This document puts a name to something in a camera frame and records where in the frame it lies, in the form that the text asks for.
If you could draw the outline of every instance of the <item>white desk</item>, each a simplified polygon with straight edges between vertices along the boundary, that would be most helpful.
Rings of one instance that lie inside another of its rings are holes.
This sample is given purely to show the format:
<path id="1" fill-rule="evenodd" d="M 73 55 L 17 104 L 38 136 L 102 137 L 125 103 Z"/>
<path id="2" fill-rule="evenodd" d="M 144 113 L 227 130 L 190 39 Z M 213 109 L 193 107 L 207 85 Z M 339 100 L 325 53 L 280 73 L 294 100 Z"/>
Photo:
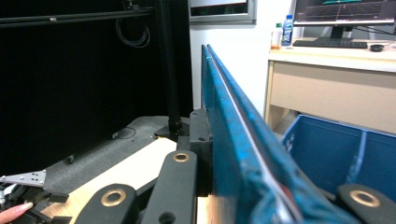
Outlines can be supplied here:
<path id="1" fill-rule="evenodd" d="M 271 50 L 265 121 L 289 109 L 396 133 L 396 48 Z"/>

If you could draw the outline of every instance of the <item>computer monitor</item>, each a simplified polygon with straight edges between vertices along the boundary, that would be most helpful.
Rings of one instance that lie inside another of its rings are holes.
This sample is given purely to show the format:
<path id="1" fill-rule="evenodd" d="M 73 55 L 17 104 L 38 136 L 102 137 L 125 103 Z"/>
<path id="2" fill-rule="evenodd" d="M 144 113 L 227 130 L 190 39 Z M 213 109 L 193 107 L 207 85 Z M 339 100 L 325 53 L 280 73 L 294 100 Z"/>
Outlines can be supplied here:
<path id="1" fill-rule="evenodd" d="M 331 38 L 342 38 L 355 26 L 392 25 L 396 0 L 297 0 L 294 26 L 331 26 Z"/>

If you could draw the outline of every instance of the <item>blue plastic crate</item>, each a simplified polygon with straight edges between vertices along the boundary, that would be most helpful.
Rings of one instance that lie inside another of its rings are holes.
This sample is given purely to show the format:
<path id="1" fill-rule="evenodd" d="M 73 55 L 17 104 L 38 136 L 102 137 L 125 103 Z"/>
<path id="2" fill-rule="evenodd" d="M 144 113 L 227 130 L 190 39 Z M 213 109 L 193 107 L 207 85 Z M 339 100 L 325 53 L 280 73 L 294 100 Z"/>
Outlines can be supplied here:
<path id="1" fill-rule="evenodd" d="M 396 202 L 396 136 L 299 115 L 282 144 L 319 188 L 335 194 L 357 183 Z"/>

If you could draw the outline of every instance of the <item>white wall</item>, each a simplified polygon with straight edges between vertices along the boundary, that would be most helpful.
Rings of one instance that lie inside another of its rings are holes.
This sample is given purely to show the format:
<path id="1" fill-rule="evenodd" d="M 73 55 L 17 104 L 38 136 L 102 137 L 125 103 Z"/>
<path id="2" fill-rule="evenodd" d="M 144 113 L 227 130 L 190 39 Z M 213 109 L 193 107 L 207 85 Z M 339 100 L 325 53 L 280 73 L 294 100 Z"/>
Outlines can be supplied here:
<path id="1" fill-rule="evenodd" d="M 294 0 L 257 4 L 257 24 L 190 26 L 194 108 L 201 107 L 201 46 L 210 44 L 263 115 L 271 31 L 291 13 Z"/>

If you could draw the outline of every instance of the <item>computer mouse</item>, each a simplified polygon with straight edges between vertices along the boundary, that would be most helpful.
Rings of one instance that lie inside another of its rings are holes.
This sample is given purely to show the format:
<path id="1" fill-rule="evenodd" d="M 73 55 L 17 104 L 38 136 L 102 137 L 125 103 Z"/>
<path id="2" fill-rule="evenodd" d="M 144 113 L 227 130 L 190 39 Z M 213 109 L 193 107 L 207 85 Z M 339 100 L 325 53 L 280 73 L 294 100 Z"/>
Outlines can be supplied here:
<path id="1" fill-rule="evenodd" d="M 384 48 L 383 45 L 372 45 L 372 46 L 370 46 L 370 51 L 381 52 L 383 48 Z"/>

